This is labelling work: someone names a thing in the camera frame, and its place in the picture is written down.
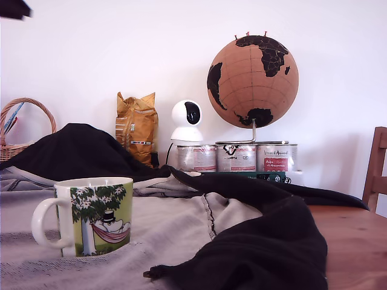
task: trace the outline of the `yellow bag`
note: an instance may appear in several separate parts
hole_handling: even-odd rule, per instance
[[[123,99],[117,94],[115,138],[143,164],[158,167],[157,130],[158,115],[155,110],[155,93],[143,98]]]

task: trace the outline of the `wicker basket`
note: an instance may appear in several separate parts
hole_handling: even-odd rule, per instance
[[[4,136],[4,123],[5,118],[7,117],[8,111],[16,104],[19,103],[31,103],[39,108],[41,108],[48,116],[51,122],[51,128],[53,133],[56,132],[56,123],[53,115],[49,112],[49,110],[39,101],[33,100],[32,98],[16,98],[9,102],[1,111],[0,117],[0,163],[7,161],[8,159],[14,157],[15,155],[22,152],[25,148],[27,148],[30,144],[21,144],[21,145],[7,145],[5,143]]]

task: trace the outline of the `black cloth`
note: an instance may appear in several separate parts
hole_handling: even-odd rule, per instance
[[[130,176],[140,181],[169,176],[169,172],[137,161],[110,134],[75,123],[28,146],[1,163],[0,170],[10,166],[55,181],[106,176]]]
[[[367,209],[361,200],[332,191],[238,175],[191,177],[170,170],[201,192],[238,199],[263,214],[221,232],[190,261],[144,273],[152,279],[169,278],[183,290],[328,289],[327,243],[307,203]]]

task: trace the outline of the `wooden table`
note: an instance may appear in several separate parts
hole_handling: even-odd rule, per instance
[[[310,210],[328,244],[329,290],[387,289],[387,218],[350,207]]]

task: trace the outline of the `basket handle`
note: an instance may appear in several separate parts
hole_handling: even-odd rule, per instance
[[[5,143],[5,135],[4,135],[4,123],[5,123],[5,118],[7,117],[7,114],[9,110],[16,104],[19,103],[31,103],[43,110],[43,112],[46,113],[48,118],[50,119],[51,122],[51,128],[52,132],[56,132],[56,122],[54,119],[54,116],[51,114],[51,112],[39,101],[34,100],[33,98],[16,98],[12,101],[10,101],[8,104],[4,106],[4,108],[1,110],[1,115],[0,115],[0,139],[1,139],[1,146],[6,146],[7,144]]]

